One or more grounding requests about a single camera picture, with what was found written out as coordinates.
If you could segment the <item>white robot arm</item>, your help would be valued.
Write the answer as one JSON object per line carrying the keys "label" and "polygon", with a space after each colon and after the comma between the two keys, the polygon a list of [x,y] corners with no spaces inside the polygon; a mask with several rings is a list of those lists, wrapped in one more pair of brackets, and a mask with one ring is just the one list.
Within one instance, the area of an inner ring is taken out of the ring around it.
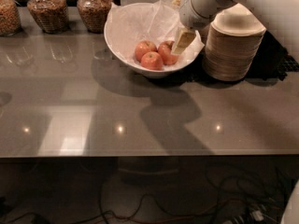
{"label": "white robot arm", "polygon": [[181,0],[178,10],[184,27],[201,30],[222,10],[241,4],[299,61],[299,0]]}

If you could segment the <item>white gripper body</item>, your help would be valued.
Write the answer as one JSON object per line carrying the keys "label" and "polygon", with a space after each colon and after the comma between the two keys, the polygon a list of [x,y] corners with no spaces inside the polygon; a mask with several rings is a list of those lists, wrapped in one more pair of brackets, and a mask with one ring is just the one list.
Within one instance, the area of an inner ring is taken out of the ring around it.
{"label": "white gripper body", "polygon": [[181,0],[181,23],[193,30],[201,30],[213,22],[217,11],[216,0]]}

